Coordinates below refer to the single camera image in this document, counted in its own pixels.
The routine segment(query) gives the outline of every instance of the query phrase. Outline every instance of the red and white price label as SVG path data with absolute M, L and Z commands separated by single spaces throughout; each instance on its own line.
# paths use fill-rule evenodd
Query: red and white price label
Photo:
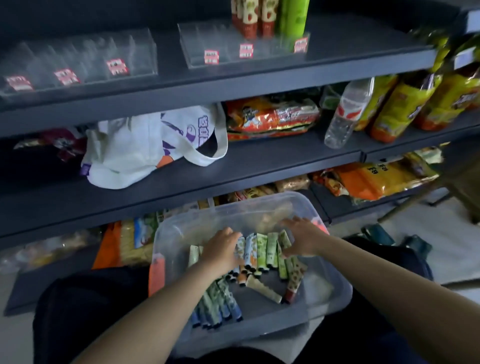
M 295 41 L 293 53 L 305 53 L 308 47 L 308 38 L 300 38 Z
M 205 49 L 204 59 L 205 64 L 218 64 L 220 61 L 218 50 Z
M 32 84 L 23 76 L 9 76 L 5 80 L 15 91 L 33 91 Z
M 70 68 L 65 68 L 63 70 L 55 71 L 53 74 L 58 78 L 60 83 L 64 86 L 80 83 L 77 75 Z
M 240 44 L 240 58 L 253 58 L 253 44 Z
M 107 67 L 114 76 L 117 74 L 128 74 L 128 67 L 121 58 L 107 61 Z

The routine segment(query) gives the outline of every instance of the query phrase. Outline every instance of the bag handle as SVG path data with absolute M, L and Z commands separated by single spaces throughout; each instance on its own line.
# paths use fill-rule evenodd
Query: bag handle
M 183 136 L 171 128 L 162 130 L 163 136 L 166 137 L 168 143 L 182 152 L 185 159 L 193 164 L 206 167 L 225 156 L 228 150 L 227 125 L 225 113 L 220 103 L 216 104 L 216 120 L 215 120 L 215 138 L 217 151 L 212 157 L 207 157 L 196 150 Z

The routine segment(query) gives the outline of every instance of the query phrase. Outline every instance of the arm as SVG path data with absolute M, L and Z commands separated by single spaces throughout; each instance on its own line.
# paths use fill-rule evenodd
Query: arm
M 295 243 L 290 255 L 332 263 L 425 359 L 474 363 L 480 358 L 480 306 L 415 273 L 329 236 L 306 219 L 284 220 Z
M 240 236 L 230 228 L 219 231 L 197 264 L 124 316 L 74 363 L 164 363 L 203 293 L 238 264 L 233 252 Z

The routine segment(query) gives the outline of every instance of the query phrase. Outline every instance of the forearm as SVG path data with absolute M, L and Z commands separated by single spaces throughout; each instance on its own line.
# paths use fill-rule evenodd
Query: forearm
M 480 357 L 480 308 L 470 300 L 352 244 L 328 238 L 319 252 L 419 352 L 447 362 Z
M 75 364 L 164 363 L 181 330 L 216 278 L 197 263 L 174 284 L 147 299 L 107 330 Z

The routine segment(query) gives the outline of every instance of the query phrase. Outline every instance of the hand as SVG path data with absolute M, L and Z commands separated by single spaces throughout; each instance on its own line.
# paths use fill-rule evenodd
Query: hand
M 212 271 L 214 279 L 242 264 L 241 259 L 234 254 L 235 246 L 241 235 L 241 232 L 234 232 L 231 228 L 224 228 L 217 231 L 213 238 L 204 245 L 204 251 L 200 256 L 199 263 L 204 264 Z
M 323 255 L 331 242 L 336 239 L 325 234 L 307 218 L 294 216 L 293 219 L 283 219 L 280 224 L 289 228 L 295 242 L 288 249 L 283 250 L 283 255 L 288 258 L 292 255 L 314 256 Z

